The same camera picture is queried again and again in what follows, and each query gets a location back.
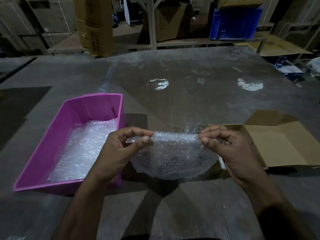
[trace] bubble wrap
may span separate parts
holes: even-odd
[[[141,149],[131,162],[138,173],[175,180],[202,174],[217,160],[216,153],[202,147],[197,134],[154,132],[151,144]]]
[[[117,119],[79,124],[57,155],[58,163],[47,178],[50,182],[82,179],[96,161],[108,135],[117,128]]]

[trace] hand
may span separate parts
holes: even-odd
[[[217,138],[225,140],[225,144],[219,143]],[[240,187],[246,187],[267,175],[240,133],[227,130],[223,125],[213,125],[201,131],[199,139],[204,146],[222,157],[230,176]]]
[[[150,141],[152,135],[152,131],[137,127],[118,129],[110,133],[90,172],[95,173],[99,180],[111,181],[127,162]],[[125,147],[127,138],[134,136],[141,138]]]

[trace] blue plastic crate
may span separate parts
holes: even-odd
[[[230,7],[217,10],[211,4],[208,23],[210,40],[250,39],[258,25],[262,9],[257,7]]]

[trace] open cardboard box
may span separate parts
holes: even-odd
[[[320,144],[292,115],[277,110],[257,110],[245,124],[225,124],[250,143],[264,169],[282,166],[320,166]],[[211,175],[229,177],[222,160],[210,169]]]

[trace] fingernail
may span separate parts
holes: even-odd
[[[208,137],[202,137],[202,138],[201,138],[201,142],[202,142],[202,143],[205,143],[205,144],[208,143],[208,140],[209,140]]]
[[[147,143],[148,141],[150,141],[150,137],[144,136],[142,137],[142,140],[144,141],[144,143]]]

